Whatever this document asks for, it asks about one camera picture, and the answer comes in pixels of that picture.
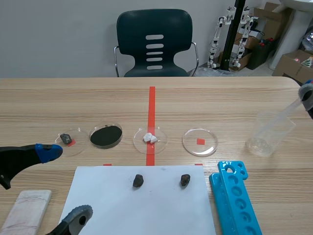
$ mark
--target dark rock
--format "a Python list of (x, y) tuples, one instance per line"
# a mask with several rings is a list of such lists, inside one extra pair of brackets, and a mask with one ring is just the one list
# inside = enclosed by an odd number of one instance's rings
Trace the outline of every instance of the dark rock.
[(185, 174), (185, 175), (182, 175), (181, 176), (181, 179), (180, 179), (180, 184), (181, 186), (186, 186), (190, 181), (190, 175), (188, 174)]
[(61, 140), (64, 144), (72, 143), (72, 139), (68, 134), (61, 134), (60, 137), (61, 137)]
[(141, 187), (142, 184), (143, 184), (142, 175), (136, 175), (134, 182), (133, 182), (133, 187), (138, 188), (138, 187)]

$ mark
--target small red square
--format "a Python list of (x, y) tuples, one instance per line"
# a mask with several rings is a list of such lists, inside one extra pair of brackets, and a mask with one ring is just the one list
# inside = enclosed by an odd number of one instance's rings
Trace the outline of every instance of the small red square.
[(205, 145), (205, 140), (204, 139), (197, 139), (197, 144), (198, 145)]
[(73, 146), (74, 144), (76, 144), (76, 141), (75, 141), (74, 139), (72, 139), (72, 142), (69, 143), (67, 146), (68, 146), (68, 147), (71, 147), (71, 146)]

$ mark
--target petri dish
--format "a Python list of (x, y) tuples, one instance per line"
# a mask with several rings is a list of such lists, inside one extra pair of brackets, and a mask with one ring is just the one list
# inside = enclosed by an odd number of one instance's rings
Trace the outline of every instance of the petri dish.
[(182, 144), (189, 153), (198, 157), (207, 157), (215, 153), (218, 139), (209, 130), (195, 128), (183, 135)]
[(163, 149), (165, 149), (165, 146), (167, 144), (167, 136), (160, 129), (160, 127), (155, 128), (154, 136), (157, 137), (158, 141), (155, 142), (154, 145), (149, 144), (147, 146), (147, 142), (143, 140), (144, 135), (147, 133), (148, 133), (147, 128), (139, 128), (139, 130), (134, 135), (134, 138), (133, 138), (134, 146), (139, 152), (147, 153), (147, 147), (154, 148), (155, 153), (159, 153)]
[[(70, 144), (63, 143), (60, 135), (61, 134), (68, 134), (72, 139)], [(63, 148), (62, 156), (71, 157), (76, 154), (82, 152), (88, 143), (88, 134), (86, 131), (82, 130), (81, 128), (74, 128), (70, 127), (62, 132), (60, 132), (57, 138), (54, 141), (55, 144), (61, 146)]]
[(92, 145), (102, 149), (117, 146), (122, 138), (122, 127), (116, 122), (102, 122), (92, 128), (89, 133), (89, 140)]

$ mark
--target clear plastic cup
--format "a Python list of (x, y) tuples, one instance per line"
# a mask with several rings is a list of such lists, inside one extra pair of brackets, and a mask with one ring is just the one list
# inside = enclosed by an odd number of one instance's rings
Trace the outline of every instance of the clear plastic cup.
[(282, 117), (268, 129), (260, 132), (278, 114), (275, 111), (262, 111), (258, 114), (246, 141), (246, 147), (251, 153), (261, 157), (269, 157), (286, 135), (295, 128), (295, 124), (289, 117)]

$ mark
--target chair leg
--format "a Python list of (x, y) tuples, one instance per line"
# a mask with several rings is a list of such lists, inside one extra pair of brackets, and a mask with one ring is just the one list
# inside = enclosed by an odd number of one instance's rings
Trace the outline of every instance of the chair leg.
[(114, 47), (114, 62), (115, 62), (115, 72), (116, 72), (117, 77), (119, 77), (118, 69), (117, 69), (117, 59), (116, 59), (116, 49), (118, 49), (118, 48), (119, 48), (119, 46)]
[(198, 55), (197, 44), (196, 44), (196, 43), (193, 43), (193, 42), (191, 42), (191, 44), (193, 44), (193, 45), (195, 46), (196, 58), (197, 58), (197, 65), (196, 65), (196, 68), (195, 68), (194, 72), (193, 72), (192, 75), (191, 75), (191, 76), (193, 77), (193, 76), (195, 75), (195, 72), (196, 72), (198, 66), (199, 66), (199, 55)]

